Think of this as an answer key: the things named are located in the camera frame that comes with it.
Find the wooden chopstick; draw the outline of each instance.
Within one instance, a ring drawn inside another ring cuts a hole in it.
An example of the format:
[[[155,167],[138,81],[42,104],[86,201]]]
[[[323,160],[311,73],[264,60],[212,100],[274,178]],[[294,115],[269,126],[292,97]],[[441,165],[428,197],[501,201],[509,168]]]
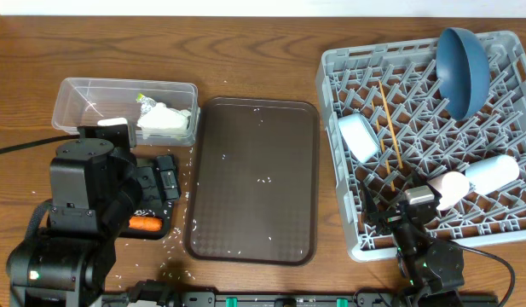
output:
[[[388,109],[388,102],[385,100],[384,89],[382,88],[382,82],[379,80],[380,93],[382,94],[382,101],[384,102],[385,116],[388,119],[388,128],[391,132],[391,140],[393,141],[393,147],[396,150],[397,162],[399,162],[399,169],[402,170],[401,154],[399,153],[399,146],[397,146],[396,132],[393,131],[393,123],[391,122],[390,110]]]
[[[374,107],[373,101],[371,101],[371,105],[373,105],[373,111],[375,111],[376,108]],[[376,119],[376,133],[378,134],[379,132],[380,132],[380,123],[379,123],[379,119]],[[382,154],[383,154],[385,151],[384,140],[380,140],[380,149],[382,150]],[[387,159],[385,160],[385,170],[388,172],[388,176],[389,176],[389,174],[391,173],[390,162]],[[393,184],[393,181],[391,181],[391,192],[395,192],[395,191],[396,191],[396,186],[395,184]]]

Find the dish rack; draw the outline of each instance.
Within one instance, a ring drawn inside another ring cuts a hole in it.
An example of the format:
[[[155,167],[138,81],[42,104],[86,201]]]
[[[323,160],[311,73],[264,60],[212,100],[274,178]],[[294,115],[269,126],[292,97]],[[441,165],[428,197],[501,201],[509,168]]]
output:
[[[520,177],[489,195],[468,194],[454,208],[440,211],[426,228],[434,237],[466,246],[526,240],[526,54],[513,32],[477,37],[488,55],[490,92],[484,107],[462,121],[450,118],[444,110],[448,99],[438,92],[442,80],[436,77],[436,38],[332,49],[321,57],[315,85],[332,152],[348,254],[355,261],[396,255],[391,237],[377,235],[374,227],[361,220],[361,180],[384,207],[408,188],[408,169],[429,179],[446,171],[464,171],[470,163],[497,154],[514,157]],[[403,170],[398,169],[392,147],[379,79],[388,93]],[[353,112],[363,113],[374,129],[379,120],[378,138],[386,147],[365,164],[351,154],[338,129],[337,120]]]

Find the white mug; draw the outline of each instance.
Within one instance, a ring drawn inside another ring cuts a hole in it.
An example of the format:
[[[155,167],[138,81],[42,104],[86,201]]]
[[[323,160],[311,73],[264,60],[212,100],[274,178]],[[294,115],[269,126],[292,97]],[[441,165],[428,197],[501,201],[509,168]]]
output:
[[[457,171],[449,171],[439,177],[428,181],[437,192],[441,194],[437,210],[448,210],[458,203],[469,193],[469,180],[464,174]]]
[[[506,154],[478,161],[465,169],[465,176],[480,195],[494,192],[517,179],[518,175],[520,169],[517,161]]]
[[[365,116],[353,113],[338,119],[338,128],[348,148],[361,163],[379,151],[379,140]]]

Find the white wall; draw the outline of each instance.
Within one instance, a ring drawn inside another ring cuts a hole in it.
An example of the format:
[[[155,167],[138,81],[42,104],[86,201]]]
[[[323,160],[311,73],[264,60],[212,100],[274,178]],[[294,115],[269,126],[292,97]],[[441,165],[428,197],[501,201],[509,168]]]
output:
[[[0,0],[0,14],[526,17],[526,0]]]

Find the green strip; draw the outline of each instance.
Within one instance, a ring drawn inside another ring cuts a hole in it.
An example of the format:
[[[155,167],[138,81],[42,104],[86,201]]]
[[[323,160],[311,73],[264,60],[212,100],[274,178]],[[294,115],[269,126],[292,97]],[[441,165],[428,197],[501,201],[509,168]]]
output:
[[[226,307],[238,307],[237,298],[227,298]]]
[[[348,307],[348,299],[337,298],[337,307]]]

